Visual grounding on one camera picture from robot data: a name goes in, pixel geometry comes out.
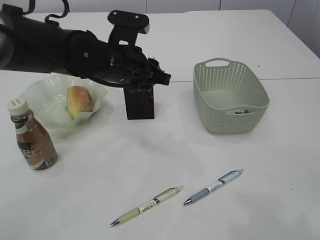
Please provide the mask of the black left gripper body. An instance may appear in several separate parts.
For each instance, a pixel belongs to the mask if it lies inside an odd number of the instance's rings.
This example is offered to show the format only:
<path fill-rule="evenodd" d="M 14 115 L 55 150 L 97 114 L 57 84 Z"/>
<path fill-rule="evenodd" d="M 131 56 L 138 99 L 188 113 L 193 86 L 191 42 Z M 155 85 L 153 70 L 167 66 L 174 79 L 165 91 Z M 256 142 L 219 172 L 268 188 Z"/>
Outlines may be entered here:
<path fill-rule="evenodd" d="M 139 46 L 97 42 L 94 81 L 114 88 L 135 88 L 160 83 L 160 70 Z"/>

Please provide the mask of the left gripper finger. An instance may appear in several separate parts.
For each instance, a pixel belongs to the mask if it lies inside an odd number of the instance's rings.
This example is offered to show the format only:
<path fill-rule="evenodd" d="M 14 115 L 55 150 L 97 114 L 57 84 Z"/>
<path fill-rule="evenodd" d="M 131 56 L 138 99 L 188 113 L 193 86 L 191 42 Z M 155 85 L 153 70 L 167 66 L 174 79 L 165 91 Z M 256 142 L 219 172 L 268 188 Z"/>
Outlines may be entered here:
<path fill-rule="evenodd" d="M 159 62 L 152 62 L 151 59 L 148 59 L 149 70 L 152 73 L 151 79 L 149 82 L 151 84 L 160 84 L 168 86 L 170 84 L 171 75 L 165 73 L 161 68 Z"/>

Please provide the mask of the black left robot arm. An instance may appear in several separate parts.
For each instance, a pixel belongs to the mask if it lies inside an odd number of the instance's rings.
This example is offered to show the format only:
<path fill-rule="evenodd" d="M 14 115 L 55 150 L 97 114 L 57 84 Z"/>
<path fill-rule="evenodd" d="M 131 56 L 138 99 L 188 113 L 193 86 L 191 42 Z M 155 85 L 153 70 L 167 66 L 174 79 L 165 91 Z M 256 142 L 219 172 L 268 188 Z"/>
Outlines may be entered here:
<path fill-rule="evenodd" d="M 89 30 L 63 29 L 57 14 L 44 21 L 28 18 L 22 8 L 3 4 L 0 12 L 0 68 L 3 71 L 57 73 L 114 88 L 168 85 L 171 75 L 136 45 L 149 32 L 144 14 L 113 10 L 108 41 Z"/>

